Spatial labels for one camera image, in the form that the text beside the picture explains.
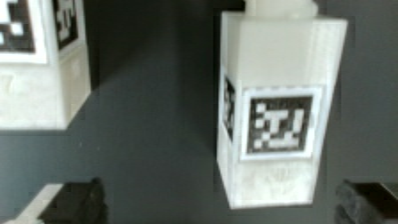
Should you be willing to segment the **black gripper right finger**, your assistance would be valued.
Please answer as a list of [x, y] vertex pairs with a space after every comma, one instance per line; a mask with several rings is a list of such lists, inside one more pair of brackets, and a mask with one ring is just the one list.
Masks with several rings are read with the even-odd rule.
[[351, 182], [336, 187], [335, 224], [398, 224], [398, 182]]

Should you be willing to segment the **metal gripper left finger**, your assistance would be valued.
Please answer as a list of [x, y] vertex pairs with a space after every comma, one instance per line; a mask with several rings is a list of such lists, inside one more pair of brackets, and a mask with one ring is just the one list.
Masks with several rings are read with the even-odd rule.
[[102, 179], [47, 184], [13, 224], [109, 224]]

